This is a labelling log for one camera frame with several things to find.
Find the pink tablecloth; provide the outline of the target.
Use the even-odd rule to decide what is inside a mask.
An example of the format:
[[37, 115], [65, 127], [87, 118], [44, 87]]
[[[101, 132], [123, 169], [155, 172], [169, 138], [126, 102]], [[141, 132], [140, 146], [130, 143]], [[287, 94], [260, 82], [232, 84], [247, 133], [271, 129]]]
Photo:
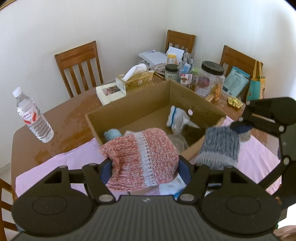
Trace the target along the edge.
[[[86, 144], [82, 144], [69, 152], [58, 154], [43, 164], [20, 174], [16, 178], [16, 195], [18, 197], [23, 195], [59, 166], [66, 165], [68, 169], [74, 170], [81, 169], [89, 163], [102, 163], [104, 156], [100, 154], [99, 148], [100, 145], [93, 138]], [[250, 140], [246, 142], [241, 142], [237, 169], [255, 183], [259, 183], [279, 163], [278, 157], [254, 136], [251, 136]], [[159, 186], [151, 186], [138, 192], [133, 192], [133, 195], [160, 195]]]

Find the small dark-lid jar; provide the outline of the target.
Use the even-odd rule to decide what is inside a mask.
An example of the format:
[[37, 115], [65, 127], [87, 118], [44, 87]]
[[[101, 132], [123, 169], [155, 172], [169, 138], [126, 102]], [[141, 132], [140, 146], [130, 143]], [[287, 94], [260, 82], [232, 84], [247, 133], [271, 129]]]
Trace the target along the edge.
[[165, 80], [176, 81], [178, 76], [178, 65], [167, 64], [165, 66]]

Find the red white knitted sock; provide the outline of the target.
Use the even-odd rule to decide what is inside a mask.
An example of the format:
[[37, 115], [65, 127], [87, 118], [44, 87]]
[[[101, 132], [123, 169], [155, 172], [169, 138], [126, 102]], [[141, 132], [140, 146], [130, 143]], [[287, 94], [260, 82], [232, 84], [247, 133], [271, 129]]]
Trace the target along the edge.
[[112, 191], [135, 192], [170, 183], [177, 176], [178, 150], [160, 128], [110, 140], [100, 147], [100, 153], [112, 161], [107, 182]]

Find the large black-lid plastic jar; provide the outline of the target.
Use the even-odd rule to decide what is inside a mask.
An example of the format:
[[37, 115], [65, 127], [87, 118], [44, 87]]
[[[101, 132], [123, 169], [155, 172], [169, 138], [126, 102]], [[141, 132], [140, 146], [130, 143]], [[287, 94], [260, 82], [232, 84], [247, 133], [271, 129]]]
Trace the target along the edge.
[[195, 93], [211, 102], [211, 90], [215, 84], [219, 84], [222, 90], [224, 84], [224, 68], [212, 61], [203, 61], [198, 71]]

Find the white blue knitted sock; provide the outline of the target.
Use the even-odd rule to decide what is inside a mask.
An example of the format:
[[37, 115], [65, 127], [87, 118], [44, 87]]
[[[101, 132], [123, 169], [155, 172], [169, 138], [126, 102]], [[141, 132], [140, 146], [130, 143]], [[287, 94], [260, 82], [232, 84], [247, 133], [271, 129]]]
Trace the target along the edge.
[[177, 177], [171, 181], [170, 183], [160, 184], [159, 185], [159, 193], [160, 195], [172, 195], [175, 200], [179, 197], [180, 193], [185, 189], [186, 184], [180, 177]]

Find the teal packet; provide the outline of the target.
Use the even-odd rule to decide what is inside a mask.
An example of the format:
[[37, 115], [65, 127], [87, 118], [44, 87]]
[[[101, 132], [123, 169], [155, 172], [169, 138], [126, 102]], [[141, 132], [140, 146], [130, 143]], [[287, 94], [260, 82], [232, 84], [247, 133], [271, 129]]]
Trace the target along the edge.
[[233, 66], [225, 78], [222, 90], [232, 97], [237, 97], [248, 85], [250, 75], [243, 70]]

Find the grey blue knitted sock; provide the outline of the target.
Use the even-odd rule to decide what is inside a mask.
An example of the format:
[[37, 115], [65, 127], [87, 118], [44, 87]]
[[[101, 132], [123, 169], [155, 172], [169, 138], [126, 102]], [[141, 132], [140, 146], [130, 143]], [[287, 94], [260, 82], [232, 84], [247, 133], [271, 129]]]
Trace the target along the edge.
[[208, 128], [194, 163], [207, 165], [212, 170], [223, 170], [226, 166], [236, 167], [240, 144], [250, 140], [250, 137], [250, 131], [244, 128], [238, 130], [233, 130], [229, 126]]

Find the clear plastic lidded container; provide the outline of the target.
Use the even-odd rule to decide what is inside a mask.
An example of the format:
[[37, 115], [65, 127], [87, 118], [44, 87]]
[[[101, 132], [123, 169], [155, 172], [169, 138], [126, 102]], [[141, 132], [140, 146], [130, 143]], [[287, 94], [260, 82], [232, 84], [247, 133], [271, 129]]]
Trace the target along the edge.
[[168, 135], [168, 138], [174, 144], [179, 154], [188, 149], [187, 141], [182, 135], [172, 134]]

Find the clear plastic water bottle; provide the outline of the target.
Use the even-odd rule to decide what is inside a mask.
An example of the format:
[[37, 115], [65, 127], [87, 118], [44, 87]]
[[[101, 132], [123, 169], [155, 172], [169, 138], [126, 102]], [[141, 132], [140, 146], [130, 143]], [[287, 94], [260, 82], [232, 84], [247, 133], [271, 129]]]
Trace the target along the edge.
[[19, 116], [23, 119], [35, 137], [43, 143], [48, 143], [54, 137], [54, 131], [41, 113], [35, 102], [23, 93], [20, 87], [13, 91]]

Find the white photo booklet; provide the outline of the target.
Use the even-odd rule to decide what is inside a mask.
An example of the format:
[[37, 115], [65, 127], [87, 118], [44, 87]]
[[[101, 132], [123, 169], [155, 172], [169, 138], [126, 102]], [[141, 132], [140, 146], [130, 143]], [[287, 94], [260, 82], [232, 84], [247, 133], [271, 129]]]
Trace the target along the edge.
[[116, 83], [100, 85], [95, 88], [98, 99], [102, 105], [125, 97], [125, 94], [116, 86]]

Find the tissue box with tissue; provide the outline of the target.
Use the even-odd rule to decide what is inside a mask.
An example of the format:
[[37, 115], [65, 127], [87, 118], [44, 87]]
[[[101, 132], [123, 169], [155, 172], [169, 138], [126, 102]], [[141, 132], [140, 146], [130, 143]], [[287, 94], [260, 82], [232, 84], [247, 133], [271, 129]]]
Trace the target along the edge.
[[125, 75], [118, 75], [115, 83], [119, 90], [128, 95], [152, 84], [153, 76], [154, 70], [148, 70], [142, 63], [133, 66]]

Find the brown cardboard box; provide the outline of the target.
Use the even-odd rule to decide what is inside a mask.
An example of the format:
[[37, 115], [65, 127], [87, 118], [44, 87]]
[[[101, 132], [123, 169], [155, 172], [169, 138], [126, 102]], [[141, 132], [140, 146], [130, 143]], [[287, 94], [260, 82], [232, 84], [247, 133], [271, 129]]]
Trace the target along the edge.
[[185, 128], [188, 149], [181, 155], [188, 161], [197, 156], [204, 141], [205, 128], [221, 126], [226, 115], [210, 102], [177, 82], [164, 81], [136, 93], [101, 106], [86, 114], [88, 125], [100, 145], [105, 144], [104, 133], [112, 128], [121, 133], [140, 132], [147, 128], [161, 128], [172, 134], [166, 126], [171, 106], [192, 110], [190, 120], [201, 130]]

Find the light blue round toy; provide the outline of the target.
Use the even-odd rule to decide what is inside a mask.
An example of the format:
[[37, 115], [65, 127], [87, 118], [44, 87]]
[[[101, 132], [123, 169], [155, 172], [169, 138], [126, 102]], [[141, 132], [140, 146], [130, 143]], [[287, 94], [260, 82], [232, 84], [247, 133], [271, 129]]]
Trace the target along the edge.
[[118, 129], [112, 128], [104, 133], [104, 137], [107, 142], [115, 138], [122, 137], [121, 132]]

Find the orange pill blister pack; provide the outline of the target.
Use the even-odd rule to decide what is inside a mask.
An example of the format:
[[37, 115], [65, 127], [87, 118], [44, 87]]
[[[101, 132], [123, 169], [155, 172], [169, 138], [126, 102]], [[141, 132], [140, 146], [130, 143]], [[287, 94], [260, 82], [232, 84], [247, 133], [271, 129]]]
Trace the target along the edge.
[[211, 90], [211, 102], [215, 102], [220, 97], [220, 86], [219, 84], [215, 84]]

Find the yellow crochet coaster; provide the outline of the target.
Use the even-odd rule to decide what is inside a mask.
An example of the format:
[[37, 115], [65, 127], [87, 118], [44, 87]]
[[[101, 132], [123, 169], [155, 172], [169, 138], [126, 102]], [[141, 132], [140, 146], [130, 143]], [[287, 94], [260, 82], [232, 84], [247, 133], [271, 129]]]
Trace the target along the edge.
[[236, 109], [240, 109], [243, 107], [243, 103], [236, 97], [227, 97], [227, 104], [232, 107], [232, 108], [236, 108]]

